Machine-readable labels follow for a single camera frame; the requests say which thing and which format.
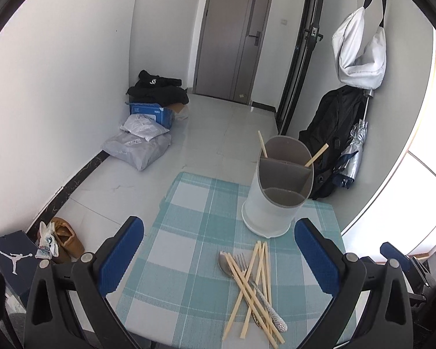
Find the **white patterned socks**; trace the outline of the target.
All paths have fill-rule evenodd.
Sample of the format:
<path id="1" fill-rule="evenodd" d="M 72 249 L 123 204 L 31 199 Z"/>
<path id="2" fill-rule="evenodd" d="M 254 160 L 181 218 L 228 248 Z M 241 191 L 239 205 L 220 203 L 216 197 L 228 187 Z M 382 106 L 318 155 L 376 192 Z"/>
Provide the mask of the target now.
<path id="1" fill-rule="evenodd" d="M 58 258 L 60 251 L 55 237 L 55 224 L 53 222 L 46 224 L 44 221 L 41 221 L 39 234 L 40 239 L 35 258 L 48 260 Z"/>

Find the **grey plastic parcel bag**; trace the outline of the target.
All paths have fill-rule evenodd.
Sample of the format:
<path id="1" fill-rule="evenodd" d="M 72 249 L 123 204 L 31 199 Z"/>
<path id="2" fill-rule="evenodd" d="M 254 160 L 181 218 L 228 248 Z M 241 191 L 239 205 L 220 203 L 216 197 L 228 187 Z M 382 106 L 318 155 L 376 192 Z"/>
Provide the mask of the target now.
<path id="1" fill-rule="evenodd" d="M 137 171 L 143 171 L 159 159 L 171 145 L 171 135 L 165 133 L 147 141 L 126 131 L 106 140 L 102 150 L 116 159 L 125 161 Z"/>

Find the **wooden chopstick in holder right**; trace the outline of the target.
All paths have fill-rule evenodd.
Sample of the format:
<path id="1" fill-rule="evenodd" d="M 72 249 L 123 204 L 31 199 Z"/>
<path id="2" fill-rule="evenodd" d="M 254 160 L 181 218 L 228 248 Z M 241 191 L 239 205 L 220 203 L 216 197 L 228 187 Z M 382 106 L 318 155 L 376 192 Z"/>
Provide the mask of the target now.
<path id="1" fill-rule="evenodd" d="M 315 153 L 314 156 L 312 156 L 312 158 L 307 161 L 307 163 L 305 164 L 306 168 L 309 168 L 327 149 L 329 148 L 329 145 L 326 143 L 322 146 L 322 148 L 320 150 L 318 150 L 317 153 Z"/>

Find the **black framed glass door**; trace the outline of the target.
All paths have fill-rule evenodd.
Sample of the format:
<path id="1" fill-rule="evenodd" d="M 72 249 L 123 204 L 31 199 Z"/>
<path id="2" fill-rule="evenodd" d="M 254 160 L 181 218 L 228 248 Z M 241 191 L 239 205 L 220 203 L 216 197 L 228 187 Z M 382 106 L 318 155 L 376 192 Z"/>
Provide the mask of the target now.
<path id="1" fill-rule="evenodd" d="M 301 12 L 299 34 L 285 83 L 282 98 L 276 113 L 276 126 L 280 135 L 287 134 L 295 108 L 312 58 L 312 52 L 319 41 L 320 19 L 324 0 L 304 0 Z"/>

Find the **teal plaid table mat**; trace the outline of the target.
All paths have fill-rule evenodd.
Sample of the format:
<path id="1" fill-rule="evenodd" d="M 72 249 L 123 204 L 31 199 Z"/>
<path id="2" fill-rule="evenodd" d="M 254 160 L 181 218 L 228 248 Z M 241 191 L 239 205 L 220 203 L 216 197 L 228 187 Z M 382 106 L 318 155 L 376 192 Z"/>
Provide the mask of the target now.
<path id="1" fill-rule="evenodd" d="M 218 265 L 221 250 L 250 260 L 264 241 L 242 221 L 249 187 L 188 172 L 178 174 L 160 204 L 149 235 L 115 309 L 127 330 L 173 348 L 272 348 L 264 332 L 249 324 L 245 299 L 228 337 L 225 325 L 239 288 Z M 296 219 L 309 218 L 344 252 L 334 210 L 327 203 L 305 202 Z M 296 348 L 331 300 L 321 291 L 294 241 L 294 223 L 268 241 L 271 301 L 288 331 L 280 348 Z"/>

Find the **grey entrance door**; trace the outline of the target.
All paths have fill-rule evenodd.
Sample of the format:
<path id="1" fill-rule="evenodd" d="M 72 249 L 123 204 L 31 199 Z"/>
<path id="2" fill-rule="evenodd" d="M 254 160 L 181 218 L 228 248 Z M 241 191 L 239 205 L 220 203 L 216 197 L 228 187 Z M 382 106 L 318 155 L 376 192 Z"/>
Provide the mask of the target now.
<path id="1" fill-rule="evenodd" d="M 198 95 L 248 105 L 271 0 L 206 0 L 194 70 Z"/>

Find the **silver metal spoon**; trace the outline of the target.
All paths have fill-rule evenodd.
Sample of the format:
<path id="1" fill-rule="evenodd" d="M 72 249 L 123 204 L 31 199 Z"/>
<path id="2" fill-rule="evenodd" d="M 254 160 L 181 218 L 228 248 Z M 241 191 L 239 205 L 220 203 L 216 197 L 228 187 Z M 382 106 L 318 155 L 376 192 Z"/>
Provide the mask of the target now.
<path id="1" fill-rule="evenodd" d="M 230 263 L 228 262 L 227 258 L 226 258 L 227 253 L 224 251 L 221 251 L 218 255 L 218 262 L 219 262 L 219 267 L 231 278 L 235 278 L 233 272 L 231 271 L 231 266 Z M 262 328 L 262 325 L 260 324 L 260 321 L 258 320 L 258 316 L 260 316 L 263 320 L 265 319 L 265 316 L 263 314 L 261 314 L 261 312 L 263 311 L 263 309 L 261 309 L 261 303 L 260 300 L 255 292 L 255 290 L 252 288 L 252 285 L 249 283 L 249 281 L 246 278 L 246 274 L 244 272 L 241 271 L 241 269 L 239 269 L 238 263 L 235 260 L 235 270 L 237 273 L 241 273 L 241 279 L 243 281 L 243 283 L 246 285 L 247 290 L 249 292 L 250 297 L 253 300 L 253 304 L 255 305 L 255 311 L 253 311 L 251 314 L 253 316 L 253 319 L 255 320 L 257 326 L 259 328 Z"/>

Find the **wooden chopstick in holder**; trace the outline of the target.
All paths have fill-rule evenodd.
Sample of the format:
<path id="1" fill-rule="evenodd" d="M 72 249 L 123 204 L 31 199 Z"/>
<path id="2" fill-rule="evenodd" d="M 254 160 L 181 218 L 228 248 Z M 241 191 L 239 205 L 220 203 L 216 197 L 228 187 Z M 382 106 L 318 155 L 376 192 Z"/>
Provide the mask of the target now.
<path id="1" fill-rule="evenodd" d="M 261 148 L 261 151 L 263 153 L 263 156 L 265 157 L 265 159 L 268 159 L 269 157 L 268 157 L 268 152 L 266 150 L 265 141 L 264 141 L 263 135 L 261 134 L 260 130 L 258 130 L 258 138 L 259 138 L 260 148 Z"/>
<path id="2" fill-rule="evenodd" d="M 322 146 L 322 148 L 320 150 L 318 150 L 317 153 L 315 153 L 314 156 L 312 156 L 312 158 L 307 161 L 307 163 L 305 164 L 306 168 L 309 168 L 327 149 L 329 148 L 329 145 L 326 143 Z"/>

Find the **silver folded umbrella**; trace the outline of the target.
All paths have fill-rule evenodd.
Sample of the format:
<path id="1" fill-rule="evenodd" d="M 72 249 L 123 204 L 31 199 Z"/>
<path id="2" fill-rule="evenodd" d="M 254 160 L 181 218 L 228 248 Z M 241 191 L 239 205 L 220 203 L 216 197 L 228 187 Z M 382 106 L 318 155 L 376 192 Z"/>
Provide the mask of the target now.
<path id="1" fill-rule="evenodd" d="M 366 116 L 369 100 L 374 96 L 373 89 L 364 90 L 364 96 L 366 102 L 363 117 L 351 129 L 350 142 L 341 153 L 335 164 L 335 170 L 333 171 L 333 183 L 338 188 L 349 189 L 357 178 L 358 171 L 362 164 L 363 147 L 368 132 Z"/>

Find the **black backpack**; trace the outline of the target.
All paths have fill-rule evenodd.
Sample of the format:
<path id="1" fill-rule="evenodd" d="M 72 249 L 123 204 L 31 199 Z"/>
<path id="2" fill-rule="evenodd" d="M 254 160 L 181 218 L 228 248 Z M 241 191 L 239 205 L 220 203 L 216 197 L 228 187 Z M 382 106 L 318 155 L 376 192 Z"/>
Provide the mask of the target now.
<path id="1" fill-rule="evenodd" d="M 351 142 L 351 130 L 364 116 L 364 90 L 351 86 L 329 91 L 321 99 L 307 129 L 299 132 L 299 141 L 315 155 L 323 145 L 328 149 L 313 163 L 311 199 L 328 197 L 340 186 L 340 170 L 350 154 L 343 151 Z"/>

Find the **black clothes pile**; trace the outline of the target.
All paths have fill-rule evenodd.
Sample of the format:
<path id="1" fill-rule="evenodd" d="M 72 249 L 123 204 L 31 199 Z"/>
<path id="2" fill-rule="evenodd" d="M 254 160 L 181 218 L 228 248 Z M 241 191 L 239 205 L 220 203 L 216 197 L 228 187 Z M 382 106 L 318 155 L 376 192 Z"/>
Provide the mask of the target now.
<path id="1" fill-rule="evenodd" d="M 138 74 L 137 83 L 127 89 L 130 103 L 157 104 L 161 107 L 176 103 L 187 105 L 187 90 L 182 88 L 182 80 L 151 75 L 146 70 Z"/>

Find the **brown shoes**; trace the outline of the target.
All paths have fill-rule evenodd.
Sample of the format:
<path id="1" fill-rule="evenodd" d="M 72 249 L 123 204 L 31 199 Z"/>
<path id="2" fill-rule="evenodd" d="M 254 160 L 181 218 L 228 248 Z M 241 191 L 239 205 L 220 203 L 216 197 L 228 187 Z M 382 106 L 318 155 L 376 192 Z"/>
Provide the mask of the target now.
<path id="1" fill-rule="evenodd" d="M 58 217 L 54 217 L 51 222 L 54 224 L 54 236 L 59 249 L 59 255 L 53 261 L 60 264 L 79 259 L 85 252 L 85 248 L 72 226 L 63 218 Z"/>

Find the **wooden chopstick in holder left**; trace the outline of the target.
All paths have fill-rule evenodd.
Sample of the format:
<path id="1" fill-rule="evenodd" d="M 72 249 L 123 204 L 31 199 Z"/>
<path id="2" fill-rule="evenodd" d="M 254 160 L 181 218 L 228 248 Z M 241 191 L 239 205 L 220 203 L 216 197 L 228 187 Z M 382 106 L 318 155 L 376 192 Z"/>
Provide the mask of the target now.
<path id="1" fill-rule="evenodd" d="M 268 152 L 266 150 L 265 141 L 264 141 L 263 135 L 261 134 L 260 130 L 258 130 L 258 138 L 259 138 L 260 148 L 261 148 L 261 151 L 263 153 L 263 156 L 265 157 L 265 159 L 268 159 L 269 157 L 268 157 Z"/>

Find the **white grey utensil holder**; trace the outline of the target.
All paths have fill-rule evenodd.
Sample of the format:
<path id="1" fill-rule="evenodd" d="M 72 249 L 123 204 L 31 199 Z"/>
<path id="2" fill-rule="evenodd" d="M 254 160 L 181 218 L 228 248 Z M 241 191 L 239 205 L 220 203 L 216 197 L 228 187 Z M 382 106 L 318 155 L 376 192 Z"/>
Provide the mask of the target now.
<path id="1" fill-rule="evenodd" d="M 266 239 L 284 235 L 296 212 L 310 197 L 314 181 L 312 154 L 304 143 L 274 136 L 260 153 L 242 219 L 247 228 Z"/>

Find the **blue cardboard box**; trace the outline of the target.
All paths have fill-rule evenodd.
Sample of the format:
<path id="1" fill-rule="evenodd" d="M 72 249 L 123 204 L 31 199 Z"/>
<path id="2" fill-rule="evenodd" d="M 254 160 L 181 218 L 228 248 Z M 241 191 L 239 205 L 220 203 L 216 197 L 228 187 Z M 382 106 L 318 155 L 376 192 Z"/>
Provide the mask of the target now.
<path id="1" fill-rule="evenodd" d="M 156 103 L 129 103 L 130 114 L 144 114 L 150 117 L 156 123 L 164 126 L 166 129 L 172 127 L 174 121 L 174 112 L 166 107 Z"/>

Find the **dark blue shoe box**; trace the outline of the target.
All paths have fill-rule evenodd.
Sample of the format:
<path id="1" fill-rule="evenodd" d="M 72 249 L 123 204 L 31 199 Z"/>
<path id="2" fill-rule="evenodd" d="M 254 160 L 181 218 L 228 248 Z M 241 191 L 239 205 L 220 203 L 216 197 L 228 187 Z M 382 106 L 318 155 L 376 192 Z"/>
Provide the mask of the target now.
<path id="1" fill-rule="evenodd" d="M 38 265 L 36 253 L 36 245 L 24 231 L 0 236 L 0 272 L 23 305 L 27 304 Z"/>

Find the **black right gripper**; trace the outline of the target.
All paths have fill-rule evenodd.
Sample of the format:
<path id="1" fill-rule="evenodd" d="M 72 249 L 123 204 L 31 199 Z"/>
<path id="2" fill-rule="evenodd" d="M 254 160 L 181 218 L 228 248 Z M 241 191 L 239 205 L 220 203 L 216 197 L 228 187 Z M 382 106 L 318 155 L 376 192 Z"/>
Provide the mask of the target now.
<path id="1" fill-rule="evenodd" d="M 400 264 L 403 275 L 413 291 L 409 293 L 410 304 L 413 307 L 419 307 L 431 300 L 436 291 L 436 279 L 416 257 L 403 254 L 389 242 L 380 246 L 380 253 L 387 260 L 395 260 Z"/>

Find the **white plastic parcel bag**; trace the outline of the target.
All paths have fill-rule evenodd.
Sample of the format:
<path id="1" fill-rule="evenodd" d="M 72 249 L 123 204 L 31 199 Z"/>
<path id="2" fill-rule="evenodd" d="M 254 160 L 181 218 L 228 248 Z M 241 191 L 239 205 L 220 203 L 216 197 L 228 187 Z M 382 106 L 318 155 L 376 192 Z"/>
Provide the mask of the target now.
<path id="1" fill-rule="evenodd" d="M 169 132 L 169 129 L 141 113 L 130 115 L 121 126 L 121 129 L 148 142 Z"/>

